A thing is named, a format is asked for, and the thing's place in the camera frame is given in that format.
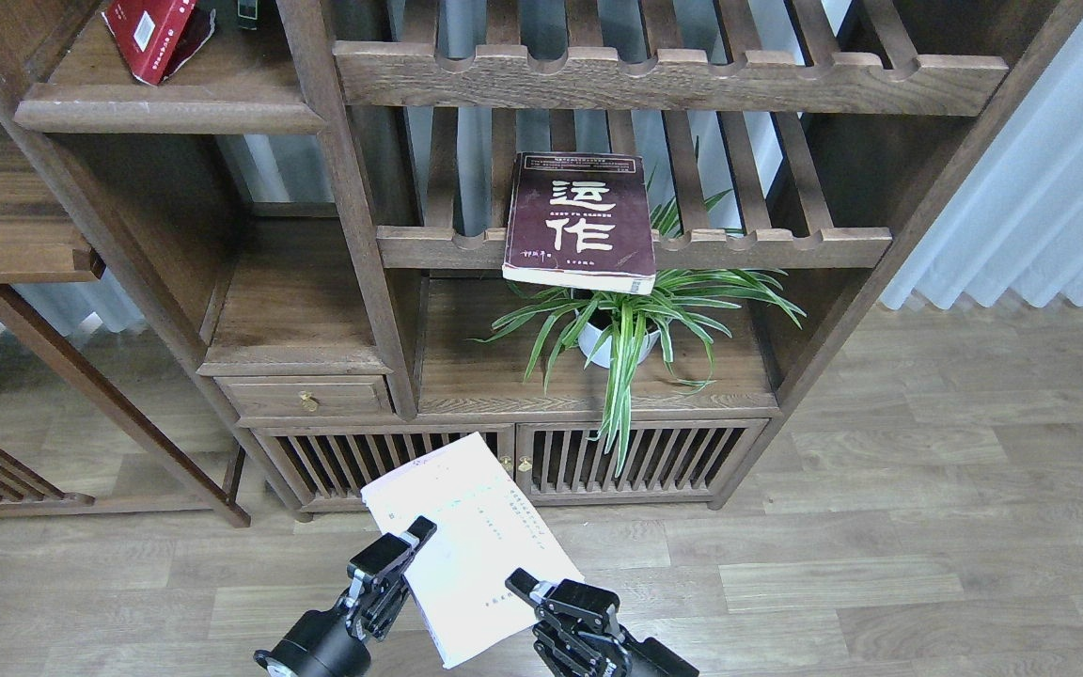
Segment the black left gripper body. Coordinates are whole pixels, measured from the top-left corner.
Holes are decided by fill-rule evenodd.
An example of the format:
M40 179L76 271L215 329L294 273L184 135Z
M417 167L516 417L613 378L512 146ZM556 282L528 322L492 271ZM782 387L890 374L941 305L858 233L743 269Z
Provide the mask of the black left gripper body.
M327 611L306 611L275 649L255 663L271 676L362 676L371 664L366 642L383 641L410 591L404 575L416 536L384 534L349 562L350 587Z

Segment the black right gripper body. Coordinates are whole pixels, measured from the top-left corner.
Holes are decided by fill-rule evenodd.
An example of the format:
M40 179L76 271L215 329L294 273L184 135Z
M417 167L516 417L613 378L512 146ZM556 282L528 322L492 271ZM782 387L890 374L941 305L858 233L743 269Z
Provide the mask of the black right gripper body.
M583 582L530 583L534 652L554 676L699 676L656 638L619 625L619 596Z

